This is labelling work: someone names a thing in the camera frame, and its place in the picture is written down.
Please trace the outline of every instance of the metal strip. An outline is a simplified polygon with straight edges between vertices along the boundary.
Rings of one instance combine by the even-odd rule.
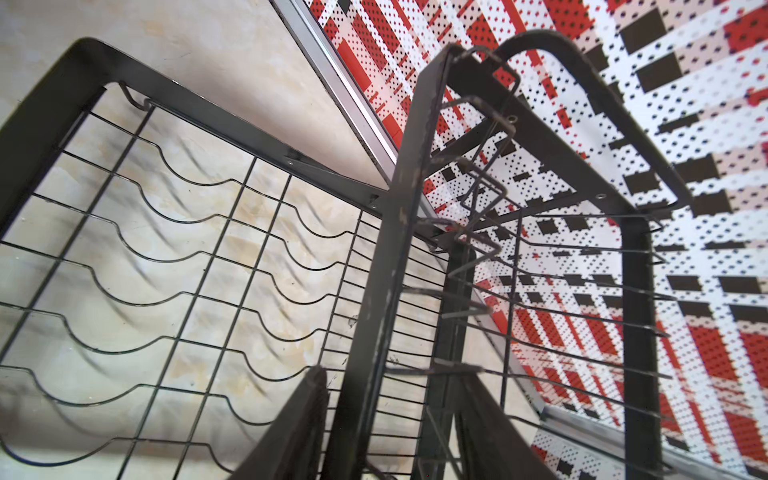
[[[270,0],[270,3],[389,183],[395,173],[397,147],[325,32],[301,0]]]
[[[432,132],[437,126],[454,51],[449,47],[438,55],[416,84],[402,141],[402,161],[397,165],[383,205],[382,226],[333,418],[322,479],[357,479],[366,464],[386,353],[422,196],[421,179],[432,149]]]
[[[621,219],[621,246],[628,249],[650,249],[648,221],[643,218]],[[621,275],[628,286],[652,290],[654,267],[649,253],[624,252],[621,256]],[[654,299],[650,295],[625,290],[623,297],[624,323],[627,325],[655,326]],[[633,369],[656,372],[656,334],[646,329],[624,332],[624,365]],[[624,370],[624,401],[628,406],[659,413],[658,378]],[[661,471],[661,420],[635,409],[624,409],[625,458],[654,472]],[[657,478],[627,465],[627,480]]]

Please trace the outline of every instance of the wire rack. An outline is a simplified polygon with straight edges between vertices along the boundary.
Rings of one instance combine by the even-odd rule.
[[[545,43],[573,54],[550,35]],[[0,249],[10,273],[0,299],[0,445],[16,461],[6,468],[226,477],[302,374],[320,365],[329,392],[324,478],[441,478],[446,465],[457,478],[481,478],[482,465],[514,468],[489,459],[473,437],[488,422],[473,400],[498,404],[504,415],[508,379],[602,402],[623,419],[626,455],[601,455],[624,463],[628,478],[670,472],[661,460],[657,391],[668,377],[657,372],[655,354],[656,338],[666,334],[654,324],[653,301],[672,299],[653,292],[652,264],[663,260],[648,240],[654,212],[638,212],[563,149],[515,97],[520,78],[505,62],[515,49],[499,51],[449,47],[420,74],[401,161],[384,192],[330,172],[119,51],[76,43],[0,134],[9,152]],[[584,62],[581,54],[577,60]],[[499,68],[515,80],[511,91],[492,76]],[[679,204],[664,209],[683,206],[679,178],[589,71],[586,83],[627,139],[682,191]],[[110,81],[117,83],[102,88]],[[443,104],[447,84],[462,96]],[[431,155],[440,109],[462,103],[486,120]],[[492,174],[504,146],[490,159],[479,156],[498,133],[507,144],[539,139],[548,150],[526,148],[550,159],[576,190],[572,197],[536,208],[511,200]],[[15,163],[20,158],[36,161]],[[459,199],[462,218],[418,218],[423,180],[449,163],[474,179]],[[500,206],[509,214],[498,215]],[[531,241],[523,234],[529,217],[610,217],[622,245]],[[521,258],[551,248],[614,254],[623,281],[523,270]],[[510,284],[479,282],[476,272],[489,265],[509,273]],[[526,303],[516,292],[521,276],[618,289],[625,314]],[[502,306],[509,319],[532,311],[579,325],[612,323],[627,330],[624,362],[527,342],[512,321],[499,332],[471,320]],[[503,367],[461,363],[467,327],[503,340]],[[513,371],[513,351],[623,376],[625,397]],[[471,374],[500,379],[498,396],[489,400],[481,384],[465,381]],[[457,455],[448,447],[454,420]],[[504,448],[486,450],[503,457]]]
[[[104,93],[0,243],[18,283],[2,448],[36,467],[105,453],[117,478],[152,455],[232,472],[309,366],[334,410],[379,219],[134,96]],[[414,240],[408,285],[442,288],[439,258]],[[429,364],[438,307],[402,300],[393,364]],[[424,388],[385,379],[381,472],[410,474]]]

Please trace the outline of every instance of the plaid pattern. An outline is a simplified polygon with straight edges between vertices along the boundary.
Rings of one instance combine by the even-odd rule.
[[[312,0],[309,7],[397,145],[418,73],[451,42],[496,48],[528,29],[552,28],[586,53],[695,196],[691,207],[672,213],[654,234],[654,246],[667,261],[655,268],[655,288],[680,300],[657,302],[657,325],[671,335],[660,341],[660,370],[674,376],[660,383],[662,413],[669,418],[662,425],[664,441],[702,462],[768,478],[768,261],[763,250],[768,222],[761,211],[768,184],[768,6],[760,0]],[[522,76],[520,92],[534,112],[622,194],[638,206],[671,200],[600,105],[574,86],[559,62],[530,51],[513,57],[510,65]],[[497,78],[506,85],[511,80]],[[446,91],[446,101],[456,98]],[[443,148],[481,119],[467,105],[444,110],[434,148]],[[493,137],[478,162],[502,147],[502,139]],[[522,205],[569,191],[514,143],[492,174]],[[470,183],[449,165],[425,182],[424,192],[439,215],[461,221],[465,211],[456,197]],[[478,200],[482,205],[491,198]],[[557,213],[589,213],[589,208]],[[513,209],[502,203],[497,213]],[[514,253],[514,239],[492,228],[487,234],[503,245],[504,255]],[[621,244],[616,225],[599,218],[528,218],[523,235],[542,243]],[[516,291],[524,304],[618,320],[623,315],[620,290],[579,280],[620,283],[618,255],[525,247],[521,267],[573,275],[568,281],[519,276]],[[500,293],[511,288],[511,271],[497,264],[478,268],[475,279]],[[508,305],[492,296],[486,302],[505,332]],[[620,326],[522,308],[514,316],[512,332],[520,340],[622,361]],[[621,371],[520,343],[513,351],[531,375],[623,399]],[[543,382],[536,387],[552,405],[623,425],[622,409],[614,403]],[[540,432],[538,439],[547,437]],[[561,455],[554,457],[552,468],[561,476],[603,478],[599,469],[575,468]]]

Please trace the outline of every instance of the concrete floor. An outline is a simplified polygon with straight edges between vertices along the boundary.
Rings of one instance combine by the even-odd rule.
[[[2,0],[0,123],[88,36],[340,174],[386,187],[267,0]]]

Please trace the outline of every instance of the metal cart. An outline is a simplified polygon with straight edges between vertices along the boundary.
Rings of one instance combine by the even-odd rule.
[[[658,206],[654,210],[638,211],[624,199],[606,180],[590,167],[578,154],[554,134],[546,124],[532,113],[525,104],[525,99],[515,96],[520,78],[511,70],[506,61],[520,51],[544,49],[556,55],[587,93],[601,103],[607,116],[617,125],[625,139],[637,148],[637,151],[656,171],[659,177],[677,195],[678,202]],[[514,78],[511,91],[496,80],[496,71],[504,72]],[[142,113],[143,117],[134,129],[127,129],[93,111],[104,94],[104,86],[117,82],[124,100],[132,108]],[[446,86],[450,86],[461,97],[451,104],[443,104],[442,96]],[[137,100],[136,93],[146,97]],[[452,108],[458,103],[469,103],[485,116],[477,127],[450,144],[443,151],[432,151],[432,139],[438,122],[439,112],[443,108]],[[179,121],[187,122],[200,128],[218,139],[230,144],[249,157],[250,166],[242,179],[234,177],[217,178],[215,181],[202,182],[191,180],[177,172],[164,156],[163,148],[148,140],[142,134],[154,112],[165,112]],[[96,118],[109,128],[120,131],[129,138],[116,161],[103,166],[89,158],[74,154],[68,146],[78,134],[84,122]],[[538,205],[522,206],[508,198],[505,187],[494,179],[490,170],[499,154],[494,155],[485,164],[478,159],[478,153],[488,139],[502,132],[508,143],[512,138],[524,149],[532,153],[558,177],[571,186],[572,192],[559,198],[545,201]],[[212,188],[227,184],[234,187],[234,202],[229,214],[211,214],[197,220],[178,220],[170,217],[156,207],[142,190],[140,181],[130,174],[124,174],[122,166],[130,161],[131,149],[137,144],[146,144],[157,151],[158,170],[166,168],[163,175],[171,175],[177,180],[202,188]],[[335,174],[317,162],[288,147],[253,125],[227,113],[214,104],[195,95],[171,79],[151,70],[139,61],[92,38],[84,38],[75,43],[22,102],[17,111],[0,131],[0,151],[4,152],[0,168],[2,169],[2,189],[0,189],[0,214],[2,215],[2,246],[21,252],[24,255],[45,259],[45,272],[35,284],[34,291],[26,298],[4,300],[2,307],[19,314],[6,336],[0,352],[0,370],[3,373],[22,374],[34,380],[38,394],[57,407],[72,407],[88,410],[108,402],[116,402],[136,389],[146,389],[150,393],[146,407],[141,410],[139,421],[133,425],[133,435],[118,435],[82,455],[60,461],[40,461],[27,458],[18,453],[12,437],[15,429],[21,431],[23,425],[4,427],[0,443],[9,457],[34,467],[63,467],[77,465],[96,453],[112,448],[116,444],[124,445],[124,455],[119,462],[117,477],[126,472],[134,451],[142,445],[157,443],[171,445],[182,450],[174,471],[176,478],[183,470],[184,459],[192,449],[206,449],[216,464],[224,472],[232,472],[235,465],[227,466],[217,459],[215,445],[197,441],[196,427],[204,417],[206,402],[222,400],[227,403],[231,413],[243,425],[269,425],[253,454],[247,458],[235,475],[257,476],[260,478],[313,478],[317,465],[321,465],[321,478],[359,478],[363,472],[369,472],[378,478],[390,478],[391,475],[410,475],[412,478],[441,478],[447,465],[462,478],[507,478],[511,473],[523,475],[521,478],[544,478],[548,470],[530,452],[520,440],[519,435],[505,418],[502,408],[485,391],[477,380],[477,374],[490,373],[501,376],[501,406],[505,404],[508,379],[518,382],[546,382],[564,389],[578,391],[586,396],[599,397],[618,408],[624,409],[625,417],[625,455],[620,457],[606,453],[614,460],[626,464],[627,478],[660,478],[669,472],[662,462],[660,442],[660,421],[657,379],[661,376],[656,365],[656,341],[664,333],[657,329],[654,321],[654,301],[672,300],[653,292],[653,264],[657,261],[649,241],[650,222],[658,224],[656,217],[669,210],[684,207],[690,203],[690,193],[674,169],[664,160],[643,131],[624,110],[615,94],[610,91],[599,75],[589,66],[583,55],[573,45],[549,31],[530,31],[506,41],[497,51],[472,49],[465,51],[458,46],[447,47],[420,74],[415,96],[410,110],[408,125],[399,153],[399,161],[389,190],[380,190],[369,185]],[[464,157],[467,153],[472,158]],[[41,182],[62,157],[87,164],[101,172],[101,183],[94,190],[92,198],[84,206],[70,204],[45,195],[40,189]],[[257,160],[287,174],[282,191],[275,194],[264,193],[253,187],[249,177]],[[457,162],[458,168],[473,179],[465,195],[460,199],[466,211],[462,221],[445,218],[420,218],[419,201],[422,198],[422,184],[430,174],[445,165]],[[143,202],[158,217],[164,220],[191,224],[214,219],[220,220],[218,238],[211,244],[210,252],[200,250],[185,258],[159,260],[144,254],[125,240],[119,225],[119,218],[107,218],[98,213],[99,203],[104,201],[104,194],[112,182],[123,181],[132,184],[141,194]],[[331,266],[339,266],[341,274],[334,292],[323,295],[318,300],[309,302],[296,301],[285,295],[276,281],[273,271],[265,270],[265,250],[262,243],[255,263],[238,263],[219,251],[223,243],[227,226],[231,224],[253,228],[270,238],[270,241],[285,244],[287,256],[310,271],[321,271],[331,266],[307,268],[291,254],[285,235],[275,233],[276,219],[282,212],[295,210],[296,218],[309,232],[313,228],[302,220],[300,209],[291,204],[286,197],[290,182],[303,182],[311,187],[342,200],[358,212],[352,227],[340,233],[313,233],[320,239],[348,238],[349,246],[346,259],[338,260]],[[268,198],[277,207],[271,211],[271,217],[262,226],[255,226],[237,215],[237,206],[244,194],[257,194]],[[36,249],[31,244],[15,242],[13,229],[20,220],[25,205],[31,201],[43,201],[76,214],[74,228],[67,235],[66,241],[55,252]],[[565,207],[578,207],[591,204],[599,213],[547,215],[550,210]],[[498,214],[495,208],[508,206],[509,213]],[[588,217],[607,217],[613,219],[621,229],[621,247],[599,247],[593,245],[562,245],[535,243],[521,234],[522,219],[526,217],[567,217],[569,219]],[[88,222],[102,222],[114,228],[121,245],[130,250],[132,255],[147,261],[159,263],[179,262],[203,253],[207,257],[201,269],[199,282],[194,291],[180,291],[173,296],[157,302],[139,303],[123,300],[119,293],[113,293],[99,283],[96,270],[86,263],[78,262],[71,253],[71,248],[83,236],[84,226]],[[502,256],[502,239],[514,244],[513,254]],[[551,379],[513,373],[508,369],[511,345],[521,340],[511,333],[511,318],[506,332],[493,331],[468,321],[469,317],[487,313],[488,307],[479,302],[475,294],[483,292],[508,303],[510,313],[513,309],[545,311],[551,314],[563,314],[559,310],[548,310],[543,306],[533,306],[522,302],[515,295],[518,274],[540,276],[545,279],[564,279],[562,275],[546,272],[528,272],[518,266],[521,245],[527,247],[559,250],[577,250],[581,252],[605,251],[621,255],[623,280],[621,285],[606,284],[582,279],[598,286],[620,287],[623,292],[623,322],[596,316],[568,312],[569,316],[582,318],[588,322],[605,322],[621,325],[624,335],[624,364],[617,365],[599,359],[588,359],[545,346],[530,344],[532,348],[551,351],[557,355],[570,356],[578,361],[591,362],[610,369],[622,371],[625,382],[625,400],[608,398],[600,393],[589,392],[577,387],[554,382]],[[248,280],[241,298],[226,301],[206,293],[204,284],[214,261],[234,263],[246,269]],[[479,286],[475,282],[474,269],[483,263],[497,263],[511,271],[511,285],[507,291],[497,292]],[[175,334],[158,336],[152,343],[168,341],[170,349],[165,356],[158,380],[155,383],[137,384],[130,391],[98,402],[72,402],[58,398],[38,381],[34,369],[9,362],[15,342],[24,332],[30,317],[35,315],[52,316],[67,329],[69,339],[79,347],[100,354],[117,356],[132,353],[149,347],[126,350],[109,350],[91,346],[79,339],[70,328],[71,319],[65,315],[45,310],[41,299],[45,298],[46,289],[57,277],[62,266],[76,266],[87,271],[102,295],[113,303],[137,308],[151,308],[165,304],[173,299],[185,297],[190,300],[180,328]],[[424,273],[431,271],[434,276],[425,278]],[[258,310],[247,302],[256,274],[271,277],[276,291],[288,302],[299,305],[313,305],[324,298],[330,298],[333,306],[329,319],[323,319],[311,333],[300,338],[287,339],[270,333]],[[356,289],[355,294],[347,289]],[[234,320],[227,331],[226,339],[219,345],[199,340],[184,338],[184,328],[190,322],[196,301],[210,301],[234,309]],[[341,303],[356,305],[356,313],[343,310]],[[426,317],[406,315],[403,305],[409,305]],[[228,346],[233,338],[233,331],[241,315],[258,315],[261,325],[278,342],[296,342],[315,333],[323,337],[319,357],[315,362],[324,369],[308,363],[290,376],[267,378],[260,375],[258,365],[252,365],[243,350]],[[335,322],[345,322],[349,332],[341,333],[334,327]],[[399,325],[417,325],[428,333],[416,335],[405,331]],[[462,351],[467,328],[480,329],[488,335],[504,340],[504,365],[506,371],[489,371],[462,363]],[[347,343],[346,349],[340,347],[337,340]],[[402,346],[411,340],[417,346]],[[214,349],[212,358],[213,374],[205,388],[182,389],[168,386],[164,382],[174,352],[185,345],[206,346]],[[394,359],[391,354],[399,354]],[[281,413],[269,422],[253,422],[239,415],[227,395],[216,393],[212,389],[217,371],[225,357],[240,355],[250,371],[268,382],[287,382],[304,377],[298,386],[291,387],[290,399],[285,402]],[[329,358],[338,356],[338,362]],[[338,388],[331,386],[326,373],[338,373]],[[396,383],[402,388],[412,389],[415,393],[409,398],[393,396],[382,390],[383,383]],[[151,407],[158,395],[165,392],[184,394],[201,398],[196,409],[194,422],[185,439],[159,439],[146,435],[149,424],[153,421]],[[380,400],[392,399],[407,402],[417,408],[421,414],[410,416],[396,411],[382,409]],[[411,431],[415,435],[393,432],[380,432],[375,428],[376,418],[388,415],[389,418],[411,422]],[[519,417],[515,420],[525,422]],[[458,436],[458,458],[454,458],[448,448],[451,427],[455,420]],[[324,439],[327,445],[323,451]],[[409,442],[410,453],[388,454],[371,451],[374,438],[395,439]],[[380,468],[375,458],[396,456],[410,459],[410,470],[387,472]]]

